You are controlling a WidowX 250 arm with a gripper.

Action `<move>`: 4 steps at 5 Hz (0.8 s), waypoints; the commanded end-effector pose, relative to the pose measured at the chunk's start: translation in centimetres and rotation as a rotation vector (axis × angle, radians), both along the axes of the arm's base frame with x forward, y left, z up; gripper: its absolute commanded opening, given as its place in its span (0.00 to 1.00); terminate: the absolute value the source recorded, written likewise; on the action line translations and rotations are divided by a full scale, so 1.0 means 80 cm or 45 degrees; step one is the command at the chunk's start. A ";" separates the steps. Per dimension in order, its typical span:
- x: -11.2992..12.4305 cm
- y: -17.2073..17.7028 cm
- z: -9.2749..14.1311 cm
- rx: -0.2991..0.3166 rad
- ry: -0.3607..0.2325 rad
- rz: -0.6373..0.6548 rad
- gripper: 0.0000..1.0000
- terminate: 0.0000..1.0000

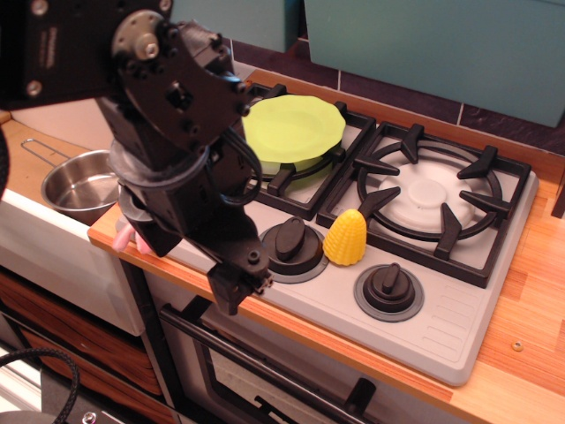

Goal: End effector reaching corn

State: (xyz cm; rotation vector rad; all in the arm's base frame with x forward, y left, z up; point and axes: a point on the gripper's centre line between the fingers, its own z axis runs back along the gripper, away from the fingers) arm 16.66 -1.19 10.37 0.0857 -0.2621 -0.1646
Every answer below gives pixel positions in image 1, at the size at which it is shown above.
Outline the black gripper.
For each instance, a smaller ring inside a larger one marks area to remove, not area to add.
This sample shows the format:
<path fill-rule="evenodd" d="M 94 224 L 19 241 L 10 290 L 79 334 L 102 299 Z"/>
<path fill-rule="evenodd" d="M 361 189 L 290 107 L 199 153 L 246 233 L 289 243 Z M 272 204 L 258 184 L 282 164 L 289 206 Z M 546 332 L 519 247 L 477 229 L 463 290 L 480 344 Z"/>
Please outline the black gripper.
<path fill-rule="evenodd" d="M 273 284 L 266 248 L 241 206 L 227 206 L 206 193 L 132 196 L 132 226 L 157 256 L 185 240 L 216 264 L 207 272 L 219 309 L 236 315 L 253 293 Z"/>

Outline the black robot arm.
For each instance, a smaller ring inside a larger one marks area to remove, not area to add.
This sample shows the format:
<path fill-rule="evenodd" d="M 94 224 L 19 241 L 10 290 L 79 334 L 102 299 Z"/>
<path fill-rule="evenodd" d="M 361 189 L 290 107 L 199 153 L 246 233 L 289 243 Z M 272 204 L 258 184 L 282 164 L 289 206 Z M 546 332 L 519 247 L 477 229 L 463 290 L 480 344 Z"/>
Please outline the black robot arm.
<path fill-rule="evenodd" d="M 109 164 L 130 233 L 159 256 L 182 240 L 214 261 L 229 315 L 271 285 L 245 213 L 260 161 L 236 124 L 250 111 L 222 37 L 174 23 L 169 1 L 4 1 L 1 106 L 95 99 L 114 135 Z"/>

